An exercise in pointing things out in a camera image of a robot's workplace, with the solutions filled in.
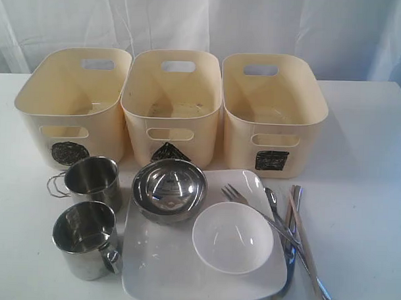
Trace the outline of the white square plate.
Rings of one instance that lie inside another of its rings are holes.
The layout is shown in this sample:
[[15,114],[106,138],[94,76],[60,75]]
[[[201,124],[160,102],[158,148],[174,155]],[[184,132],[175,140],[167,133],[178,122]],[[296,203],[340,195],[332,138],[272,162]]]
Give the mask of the white square plate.
[[[228,199],[221,188],[231,184],[257,210],[272,213],[258,176],[247,170],[217,170],[206,174],[208,190],[199,214]],[[281,241],[273,231],[273,252],[249,274],[218,272],[202,262],[194,250],[196,218],[178,224],[157,224],[129,205],[123,243],[122,285],[135,300],[258,300],[277,293],[286,283]]]

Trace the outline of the cream bin with square mark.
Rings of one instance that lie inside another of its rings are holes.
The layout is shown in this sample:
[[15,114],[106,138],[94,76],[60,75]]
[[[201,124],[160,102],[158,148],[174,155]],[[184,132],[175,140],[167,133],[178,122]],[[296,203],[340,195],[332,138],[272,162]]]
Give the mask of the cream bin with square mark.
[[266,178],[301,174],[329,115],[307,62],[239,53],[224,59],[222,77],[227,167]]

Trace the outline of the steel spoon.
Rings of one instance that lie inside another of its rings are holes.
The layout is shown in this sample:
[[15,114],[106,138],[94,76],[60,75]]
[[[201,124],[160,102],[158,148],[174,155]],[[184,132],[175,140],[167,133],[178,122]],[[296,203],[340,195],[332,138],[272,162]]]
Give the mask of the steel spoon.
[[[287,227],[290,230],[290,234],[293,237],[297,236],[297,226],[296,221],[292,212],[292,206],[288,205],[286,210],[286,217],[283,219],[277,212],[278,202],[275,193],[269,187],[265,187],[265,193],[267,195],[267,199],[271,206],[271,211],[273,216],[275,217],[275,221],[281,223],[284,227]],[[300,208],[300,198],[302,194],[302,187],[298,185],[293,185],[291,189],[292,197],[294,202],[296,203],[296,209]],[[286,239],[282,238],[282,249],[284,251],[284,258],[287,269],[287,279],[284,287],[279,291],[278,296],[283,297],[287,294],[290,284],[292,283],[292,279],[294,276],[294,267],[296,265],[297,257],[300,258],[306,272],[310,275],[309,270],[307,268],[306,260],[303,255],[299,254],[298,250]],[[321,290],[323,300],[333,300],[330,293],[325,289],[325,286],[322,284],[320,279],[317,279],[318,286]]]

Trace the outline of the steel knife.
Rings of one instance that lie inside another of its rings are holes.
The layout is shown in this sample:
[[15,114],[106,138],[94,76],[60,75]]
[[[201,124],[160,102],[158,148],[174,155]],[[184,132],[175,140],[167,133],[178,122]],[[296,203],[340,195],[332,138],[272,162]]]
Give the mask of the steel knife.
[[[296,204],[296,209],[300,208],[300,198],[302,194],[302,187],[299,185],[293,185],[291,189],[291,194],[293,200]],[[286,216],[284,219],[284,225],[290,228],[290,231],[295,236],[296,235],[296,222],[293,216],[292,207],[290,203],[286,208]],[[279,297],[283,297],[286,295],[288,288],[292,282],[292,278],[294,275],[294,266],[296,265],[296,250],[291,243],[286,241],[283,236],[281,237],[282,249],[284,251],[284,258],[286,263],[287,270],[287,279],[284,287],[279,291]]]

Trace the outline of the stainless steel bowl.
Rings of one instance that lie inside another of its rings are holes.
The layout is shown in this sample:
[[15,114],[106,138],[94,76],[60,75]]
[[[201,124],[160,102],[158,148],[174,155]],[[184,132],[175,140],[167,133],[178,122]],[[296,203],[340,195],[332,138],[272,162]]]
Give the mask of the stainless steel bowl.
[[144,217],[158,224],[174,224],[198,214],[208,184],[199,167],[169,158],[141,168],[131,189],[132,200]]

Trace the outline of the wooden chopstick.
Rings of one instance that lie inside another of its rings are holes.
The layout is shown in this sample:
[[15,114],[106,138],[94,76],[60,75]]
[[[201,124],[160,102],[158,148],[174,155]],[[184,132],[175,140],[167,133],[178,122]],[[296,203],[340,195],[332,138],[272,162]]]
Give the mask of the wooden chopstick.
[[301,216],[297,210],[297,202],[296,202],[295,196],[296,196],[296,185],[293,185],[292,189],[290,190],[290,193],[289,193],[289,200],[291,202],[292,212],[294,214],[294,219],[296,222],[296,229],[297,229],[299,237],[300,237],[302,251],[304,253],[304,257],[306,260],[306,265],[309,269],[309,274],[310,274],[310,278],[312,281],[312,286],[313,286],[315,295],[317,297],[317,300],[324,300],[323,294],[321,292],[321,288],[319,287],[319,282],[317,281],[317,269],[315,267],[315,261],[313,259],[313,255],[310,250],[309,241],[306,236],[306,231],[304,229]]
[[[291,209],[290,205],[286,205],[286,214],[284,217],[282,217],[278,211],[277,208],[281,204],[280,200],[283,199],[283,196],[279,199],[276,196],[276,193],[274,191],[271,192],[271,209],[273,212],[273,215],[275,216],[275,219],[277,222],[280,222],[281,224],[284,224],[285,226],[290,226],[292,223],[292,217],[291,217]],[[283,297],[287,294],[288,289],[290,287],[290,284],[292,283],[293,275],[294,275],[294,265],[295,265],[295,250],[294,248],[288,244],[287,240],[281,236],[281,243],[282,243],[282,250],[284,253],[284,258],[285,258],[285,263],[286,263],[286,270],[287,270],[287,279],[284,287],[274,296],[272,296],[271,300],[278,300],[279,297]]]

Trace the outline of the cream bin with triangle mark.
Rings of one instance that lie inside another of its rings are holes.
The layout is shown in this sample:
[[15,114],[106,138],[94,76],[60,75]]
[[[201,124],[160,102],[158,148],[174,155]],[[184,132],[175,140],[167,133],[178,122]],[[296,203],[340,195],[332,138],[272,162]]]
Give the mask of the cream bin with triangle mark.
[[121,106],[140,166],[176,157],[205,168],[222,107],[221,69],[205,51],[149,50],[133,61]]

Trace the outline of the white curtain backdrop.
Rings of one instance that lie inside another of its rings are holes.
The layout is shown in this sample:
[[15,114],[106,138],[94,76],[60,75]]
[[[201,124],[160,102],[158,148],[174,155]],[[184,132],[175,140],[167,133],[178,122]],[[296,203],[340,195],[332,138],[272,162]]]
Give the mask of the white curtain backdrop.
[[401,0],[0,0],[0,73],[70,47],[286,53],[320,80],[401,87]]

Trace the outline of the steel mug with wire handle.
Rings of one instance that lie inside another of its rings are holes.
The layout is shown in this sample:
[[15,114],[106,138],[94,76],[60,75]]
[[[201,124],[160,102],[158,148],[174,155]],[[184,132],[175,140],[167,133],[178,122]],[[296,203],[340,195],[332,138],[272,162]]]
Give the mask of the steel mug with wire handle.
[[47,181],[50,195],[73,198],[77,204],[99,201],[117,213],[123,206],[117,163],[108,157],[91,156],[75,162],[66,171]]

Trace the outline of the small white bowl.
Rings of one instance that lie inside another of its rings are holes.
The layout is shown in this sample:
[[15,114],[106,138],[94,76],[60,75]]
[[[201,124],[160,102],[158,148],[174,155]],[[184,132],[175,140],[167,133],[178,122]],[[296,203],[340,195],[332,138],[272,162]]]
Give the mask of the small white bowl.
[[270,225],[241,204],[223,201],[202,211],[192,227],[198,257],[218,272],[249,274],[269,260],[274,246]]

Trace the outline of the cream bin with circle mark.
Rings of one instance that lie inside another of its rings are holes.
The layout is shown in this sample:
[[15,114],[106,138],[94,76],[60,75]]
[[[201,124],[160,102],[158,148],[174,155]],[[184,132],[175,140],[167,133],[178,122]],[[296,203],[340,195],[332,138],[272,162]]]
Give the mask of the cream bin with circle mark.
[[121,49],[70,48],[40,63],[14,105],[46,164],[65,170],[89,156],[122,159],[120,94],[131,62]]

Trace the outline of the small steel fork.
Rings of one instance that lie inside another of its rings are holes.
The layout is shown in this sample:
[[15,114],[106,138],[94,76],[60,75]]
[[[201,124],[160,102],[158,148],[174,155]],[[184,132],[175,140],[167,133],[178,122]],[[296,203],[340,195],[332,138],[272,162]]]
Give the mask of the small steel fork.
[[223,195],[230,201],[230,202],[235,202],[238,204],[241,204],[243,207],[247,208],[250,212],[253,212],[254,216],[260,216],[261,219],[264,219],[270,227],[272,227],[274,230],[276,230],[283,238],[291,243],[293,247],[296,249],[300,249],[300,243],[299,241],[292,236],[289,230],[286,229],[286,227],[283,224],[280,224],[280,222],[275,221],[272,218],[269,218],[266,214],[263,212],[257,210],[255,207],[251,206],[247,199],[238,191],[236,188],[231,185],[227,184],[224,185],[221,188],[221,191]]

